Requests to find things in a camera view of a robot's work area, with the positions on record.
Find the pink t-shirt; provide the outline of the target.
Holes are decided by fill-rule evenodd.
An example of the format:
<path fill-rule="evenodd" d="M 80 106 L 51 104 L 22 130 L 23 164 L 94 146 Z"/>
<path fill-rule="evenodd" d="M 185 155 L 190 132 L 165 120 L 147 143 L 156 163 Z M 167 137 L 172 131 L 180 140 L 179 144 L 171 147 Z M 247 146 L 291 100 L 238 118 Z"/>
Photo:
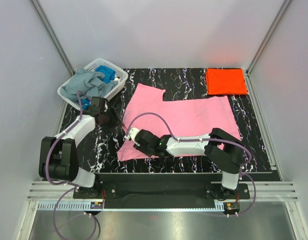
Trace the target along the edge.
<path fill-rule="evenodd" d="M 132 126 L 158 137 L 170 133 L 189 137 L 220 128 L 237 139 L 241 138 L 226 96 L 164 101 L 164 93 L 162 89 L 138 84 L 124 113 L 123 130 Z"/>

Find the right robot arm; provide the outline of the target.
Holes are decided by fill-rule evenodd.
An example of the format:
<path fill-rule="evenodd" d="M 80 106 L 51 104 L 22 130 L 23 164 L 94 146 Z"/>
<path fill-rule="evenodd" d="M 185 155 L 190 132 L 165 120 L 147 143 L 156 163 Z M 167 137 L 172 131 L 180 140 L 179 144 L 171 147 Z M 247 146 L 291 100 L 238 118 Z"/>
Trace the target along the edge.
<path fill-rule="evenodd" d="M 222 171 L 221 194 L 232 198 L 239 191 L 238 182 L 245 147 L 242 142 L 220 128 L 201 136 L 158 137 L 153 133 L 137 129 L 129 130 L 134 148 L 148 157 L 206 156 Z"/>

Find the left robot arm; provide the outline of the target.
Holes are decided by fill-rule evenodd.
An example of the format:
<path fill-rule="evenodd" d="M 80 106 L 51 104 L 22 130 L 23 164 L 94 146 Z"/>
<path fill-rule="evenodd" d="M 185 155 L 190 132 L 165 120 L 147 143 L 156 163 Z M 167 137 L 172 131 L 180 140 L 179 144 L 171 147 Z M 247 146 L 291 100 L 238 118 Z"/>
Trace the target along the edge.
<path fill-rule="evenodd" d="M 93 96 L 90 106 L 81 109 L 75 121 L 59 134 L 43 138 L 40 145 L 39 176 L 52 185 L 83 187 L 91 198 L 101 194 L 96 174 L 79 166 L 77 147 L 96 127 L 110 131 L 120 124 L 115 109 L 103 97 Z"/>

